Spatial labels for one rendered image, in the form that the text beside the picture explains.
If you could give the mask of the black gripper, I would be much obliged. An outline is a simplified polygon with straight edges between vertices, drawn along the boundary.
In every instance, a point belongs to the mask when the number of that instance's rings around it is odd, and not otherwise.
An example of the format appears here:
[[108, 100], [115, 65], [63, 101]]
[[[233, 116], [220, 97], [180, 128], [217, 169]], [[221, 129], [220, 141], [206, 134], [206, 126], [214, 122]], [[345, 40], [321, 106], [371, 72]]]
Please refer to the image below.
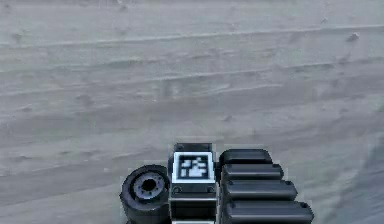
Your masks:
[[170, 224], [167, 168], [144, 165], [124, 180], [119, 195], [125, 224]]

